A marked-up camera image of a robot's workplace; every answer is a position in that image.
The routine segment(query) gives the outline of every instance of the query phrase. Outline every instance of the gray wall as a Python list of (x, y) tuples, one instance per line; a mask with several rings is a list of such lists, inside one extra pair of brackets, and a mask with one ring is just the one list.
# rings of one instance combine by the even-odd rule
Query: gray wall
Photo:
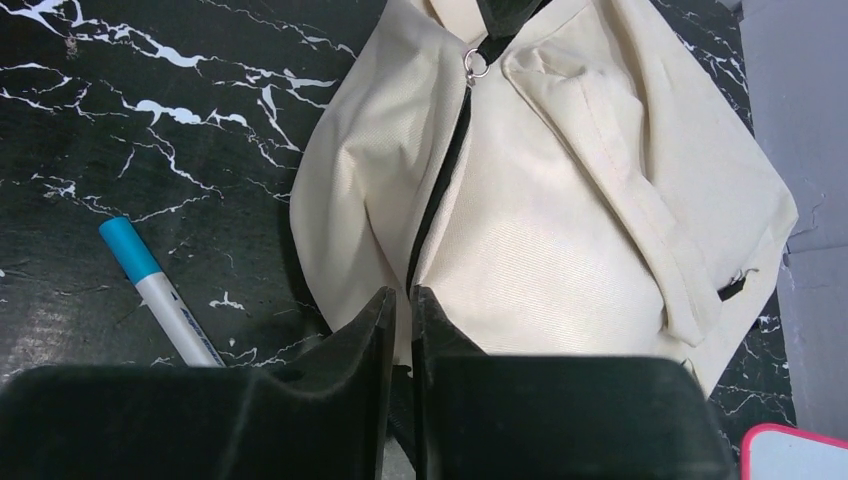
[(743, 10), (757, 141), (800, 214), (778, 285), (798, 423), (848, 439), (848, 1)]

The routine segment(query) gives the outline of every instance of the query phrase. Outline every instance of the black marble surface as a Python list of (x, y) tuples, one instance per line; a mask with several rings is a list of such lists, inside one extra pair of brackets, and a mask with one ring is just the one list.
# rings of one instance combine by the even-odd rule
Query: black marble surface
[[(0, 382), (51, 363), (176, 365), (97, 233), (135, 224), (230, 365), (327, 334), (288, 192), (385, 0), (0, 0)], [(738, 23), (654, 0), (751, 127)], [(794, 424), (775, 299), (711, 397), (738, 453)]]

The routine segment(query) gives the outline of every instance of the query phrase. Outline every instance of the zipper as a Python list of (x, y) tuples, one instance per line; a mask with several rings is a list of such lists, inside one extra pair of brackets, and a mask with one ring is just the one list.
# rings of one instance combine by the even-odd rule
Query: zipper
[(439, 168), (439, 173), (436, 174), (436, 182), (433, 184), (433, 190), (427, 199), (427, 205), (424, 207), (424, 215), (421, 217), (418, 232), (415, 234), (415, 240), (412, 243), (409, 266), (406, 269), (407, 297), (412, 294), (412, 279), (415, 277), (415, 270), (421, 258), (421, 249), (424, 247), (424, 241), (427, 240), (427, 236), (430, 234), (433, 221), (436, 219), (436, 213), (439, 211), (442, 199), (450, 187), (453, 172), (456, 171), (456, 166), (459, 163), (462, 146), (465, 143), (465, 138), (468, 136), (468, 127), (471, 125), (471, 89), (476, 79), (484, 77), (489, 73), (488, 61), (486, 62), (486, 68), (482, 72), (477, 73), (474, 71), (471, 63), (475, 54), (480, 55), (476, 48), (469, 50), (465, 54), (465, 94), (462, 97), (462, 104), (459, 108), (459, 115), (456, 119), (456, 125), (454, 126), (450, 143), (448, 143), (448, 149), (442, 159), (442, 166)]

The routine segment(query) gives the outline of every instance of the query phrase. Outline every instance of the metal ring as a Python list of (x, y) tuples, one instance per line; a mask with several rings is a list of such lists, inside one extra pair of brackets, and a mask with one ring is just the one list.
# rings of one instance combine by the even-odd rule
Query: metal ring
[(466, 77), (468, 77), (469, 80), (472, 79), (472, 78), (483, 78), (483, 77), (486, 76), (487, 73), (489, 73), (489, 65), (488, 64), (486, 65), (486, 69), (483, 70), (482, 73), (474, 73), (474, 68), (471, 66), (471, 55), (474, 55), (475, 53), (477, 53), (477, 49), (472, 48), (471, 50), (468, 51), (468, 53), (465, 54), (465, 61), (464, 61), (465, 75), (466, 75)]

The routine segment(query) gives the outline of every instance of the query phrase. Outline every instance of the cream canvas bag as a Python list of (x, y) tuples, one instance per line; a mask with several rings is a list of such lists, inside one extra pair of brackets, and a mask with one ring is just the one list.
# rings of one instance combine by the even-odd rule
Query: cream canvas bag
[(509, 31), (473, 0), (389, 0), (292, 191), (310, 290), (338, 329), (424, 285), (488, 353), (663, 356), (710, 392), (792, 197), (648, 0), (534, 3)]

